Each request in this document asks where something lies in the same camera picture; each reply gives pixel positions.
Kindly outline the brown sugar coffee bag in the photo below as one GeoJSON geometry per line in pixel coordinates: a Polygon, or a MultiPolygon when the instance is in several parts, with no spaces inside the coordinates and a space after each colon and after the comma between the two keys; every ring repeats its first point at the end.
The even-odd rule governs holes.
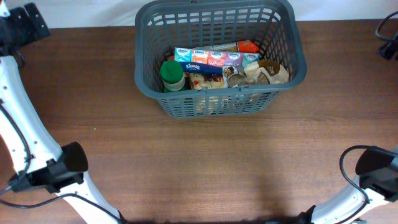
{"type": "Polygon", "coordinates": [[[190,86],[194,90],[222,89],[225,87],[222,77],[206,77],[199,73],[189,73],[190,86]]]}

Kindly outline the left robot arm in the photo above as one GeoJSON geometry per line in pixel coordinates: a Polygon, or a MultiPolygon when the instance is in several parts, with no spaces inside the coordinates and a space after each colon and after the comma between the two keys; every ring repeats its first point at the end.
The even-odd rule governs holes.
{"type": "Polygon", "coordinates": [[[16,172],[1,193],[46,189],[56,197],[40,206],[64,199],[86,223],[126,223],[91,180],[82,146],[77,142],[60,146],[25,91],[20,49],[49,35],[34,3],[8,9],[1,1],[1,137],[16,172]]]}

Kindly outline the spaghetti pack orange ends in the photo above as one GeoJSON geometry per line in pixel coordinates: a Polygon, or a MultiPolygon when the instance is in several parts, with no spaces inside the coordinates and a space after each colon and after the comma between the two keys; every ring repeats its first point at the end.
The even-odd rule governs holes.
{"type": "Polygon", "coordinates": [[[258,60],[259,57],[259,47],[250,40],[242,40],[194,49],[176,47],[174,54],[168,60],[216,65],[241,64],[243,61],[258,60]]]}

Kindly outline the green lid jar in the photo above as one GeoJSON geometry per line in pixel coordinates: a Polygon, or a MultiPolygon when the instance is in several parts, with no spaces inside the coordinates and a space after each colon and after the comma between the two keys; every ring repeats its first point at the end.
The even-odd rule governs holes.
{"type": "Polygon", "coordinates": [[[160,68],[164,92],[188,90],[187,81],[181,64],[174,60],[166,61],[160,68]]]}

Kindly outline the brown snack bag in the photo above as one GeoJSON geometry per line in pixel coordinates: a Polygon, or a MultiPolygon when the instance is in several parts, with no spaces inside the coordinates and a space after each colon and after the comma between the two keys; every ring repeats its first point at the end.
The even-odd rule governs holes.
{"type": "Polygon", "coordinates": [[[228,88],[250,85],[283,84],[290,80],[288,71],[279,63],[259,60],[245,67],[223,67],[224,84],[228,88]]]}

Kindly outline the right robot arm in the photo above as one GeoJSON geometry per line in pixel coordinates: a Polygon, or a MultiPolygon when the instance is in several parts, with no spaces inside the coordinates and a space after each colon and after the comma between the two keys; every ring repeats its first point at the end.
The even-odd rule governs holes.
{"type": "Polygon", "coordinates": [[[341,154],[339,168],[348,185],[327,202],[300,213],[295,223],[353,223],[366,212],[397,201],[397,149],[351,146],[341,154]],[[350,179],[344,158],[358,149],[364,152],[357,161],[355,177],[350,179]]]}

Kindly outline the tissue multipack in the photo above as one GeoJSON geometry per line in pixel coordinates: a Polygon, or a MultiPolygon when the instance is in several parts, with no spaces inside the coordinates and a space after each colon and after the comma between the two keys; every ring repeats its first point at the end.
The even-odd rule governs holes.
{"type": "Polygon", "coordinates": [[[184,72],[222,76],[224,68],[237,69],[247,67],[251,62],[259,61],[260,54],[241,52],[215,52],[200,49],[175,48],[174,60],[184,72]]]}

